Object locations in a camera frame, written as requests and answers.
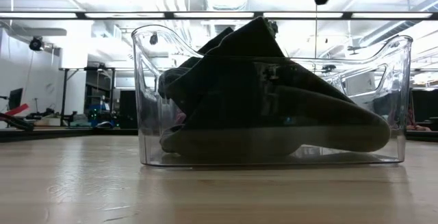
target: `white wall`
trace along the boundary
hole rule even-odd
[[[57,110],[60,57],[33,52],[27,43],[8,36],[4,29],[0,35],[0,95],[9,96],[11,90],[23,88],[21,104],[29,105],[29,109],[21,113],[24,115],[36,112],[35,98],[38,99],[38,111]],[[0,99],[2,112],[6,111],[7,103]]]
[[[66,28],[67,37],[61,50],[60,66],[62,68],[78,69],[86,67],[88,63],[92,21],[73,22],[69,23]],[[74,70],[69,71],[68,75],[71,76],[73,72]],[[72,114],[73,111],[83,114],[86,75],[85,71],[79,71],[67,81],[65,114]],[[64,83],[64,73],[60,73],[58,77],[61,79],[59,82]]]

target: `fluorescent light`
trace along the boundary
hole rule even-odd
[[[428,18],[432,16],[430,12],[355,12],[352,18]]]
[[[210,21],[201,21],[201,25],[245,25],[248,21],[242,21],[242,20],[210,20]]]
[[[266,18],[340,18],[341,12],[265,12]]]
[[[0,18],[76,18],[72,12],[0,12]]]
[[[175,12],[175,18],[252,18],[254,12]]]
[[[123,89],[123,90],[135,90],[136,89],[136,87],[114,87],[114,88],[116,88],[116,89]]]
[[[85,15],[88,18],[164,18],[162,12],[87,12]]]

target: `ceiling light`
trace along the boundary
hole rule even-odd
[[[164,18],[162,12],[87,12],[88,18]]]
[[[340,18],[341,12],[265,12],[266,18]]]
[[[201,25],[245,25],[248,21],[243,20],[233,20],[233,19],[222,19],[222,20],[210,20],[210,21],[201,21]]]
[[[76,18],[72,12],[0,12],[0,18]]]
[[[434,87],[428,87],[428,88],[412,88],[413,90],[423,90],[423,91],[434,91],[434,90],[436,90],[436,88],[434,88]]]
[[[175,18],[252,18],[254,12],[175,12]]]
[[[135,90],[135,89],[136,89],[135,86],[132,86],[132,87],[124,87],[124,86],[117,87],[117,86],[115,86],[114,88],[116,88],[116,89],[122,89],[122,90]]]
[[[413,83],[414,84],[427,84],[430,82],[435,82],[438,80],[438,74],[436,73],[420,73],[413,76]]]
[[[428,18],[432,16],[430,12],[355,12],[352,18]]]

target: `desk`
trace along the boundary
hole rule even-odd
[[[438,144],[401,166],[166,171],[135,136],[0,144],[2,224],[437,223]]]

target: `computer monitor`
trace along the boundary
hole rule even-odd
[[[23,95],[23,88],[12,90],[9,94],[9,110],[18,108],[21,104],[21,97]]]
[[[413,90],[413,111],[415,122],[424,122],[438,116],[438,90]]]
[[[138,128],[136,92],[134,90],[122,90],[120,92],[120,115],[120,128]]]

